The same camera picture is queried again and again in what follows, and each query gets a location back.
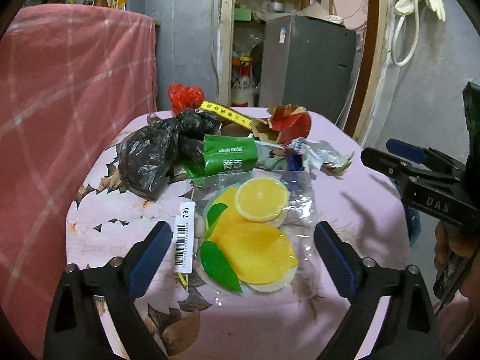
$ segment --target price tag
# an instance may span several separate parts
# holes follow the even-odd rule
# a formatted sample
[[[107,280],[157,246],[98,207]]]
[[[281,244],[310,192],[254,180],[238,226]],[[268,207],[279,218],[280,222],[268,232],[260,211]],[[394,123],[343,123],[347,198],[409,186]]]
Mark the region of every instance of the price tag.
[[[200,105],[200,109],[204,111],[210,111],[222,118],[229,120],[230,122],[234,122],[248,130],[251,130],[251,119],[246,117],[245,115],[240,114],[233,109],[224,107],[217,103],[212,103],[210,101],[204,100]]]
[[[194,215],[195,202],[182,203],[175,219],[173,242],[175,257],[173,271],[191,274],[194,257]]]

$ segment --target green box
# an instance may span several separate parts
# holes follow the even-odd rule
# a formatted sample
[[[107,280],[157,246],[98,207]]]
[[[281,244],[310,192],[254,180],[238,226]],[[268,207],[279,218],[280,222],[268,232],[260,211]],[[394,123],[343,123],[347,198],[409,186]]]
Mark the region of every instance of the green box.
[[[235,21],[251,21],[251,9],[235,8],[233,19]]]

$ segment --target gray wall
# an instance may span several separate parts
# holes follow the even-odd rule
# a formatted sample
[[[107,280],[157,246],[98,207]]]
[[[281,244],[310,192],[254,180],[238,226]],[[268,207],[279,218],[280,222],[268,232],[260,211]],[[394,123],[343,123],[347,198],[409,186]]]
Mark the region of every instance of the gray wall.
[[[218,6],[218,0],[146,0],[145,13],[161,23],[157,37],[160,110],[171,109],[167,96],[171,83],[199,86],[208,99],[217,98],[212,49],[217,61]]]
[[[465,163],[469,138],[462,90],[468,81],[480,83],[480,38],[456,0],[443,0],[446,23],[421,3],[420,37],[413,59],[400,70],[391,108],[376,147],[397,138],[433,147]],[[407,47],[415,30],[407,23]],[[434,227],[437,220],[422,215],[421,238],[411,259],[422,269],[429,287],[434,282]]]

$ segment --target refrigerator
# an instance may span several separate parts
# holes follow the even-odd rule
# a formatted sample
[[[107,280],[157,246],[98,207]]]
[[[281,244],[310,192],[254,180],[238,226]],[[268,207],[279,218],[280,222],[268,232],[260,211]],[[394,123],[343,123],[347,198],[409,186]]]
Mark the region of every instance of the refrigerator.
[[[354,31],[329,21],[267,21],[259,106],[301,105],[335,123],[347,99],[356,46]]]

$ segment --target person's hand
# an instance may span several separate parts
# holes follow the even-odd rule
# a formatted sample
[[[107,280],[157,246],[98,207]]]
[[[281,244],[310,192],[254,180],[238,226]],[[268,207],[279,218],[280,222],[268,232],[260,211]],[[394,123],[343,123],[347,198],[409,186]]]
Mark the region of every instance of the person's hand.
[[[474,237],[460,235],[448,237],[446,226],[449,225],[439,222],[435,228],[436,244],[433,264],[437,270],[445,267],[451,251],[461,257],[471,257],[478,242],[478,238]],[[480,311],[480,253],[473,261],[470,272],[460,287],[460,293],[469,298],[476,311]]]

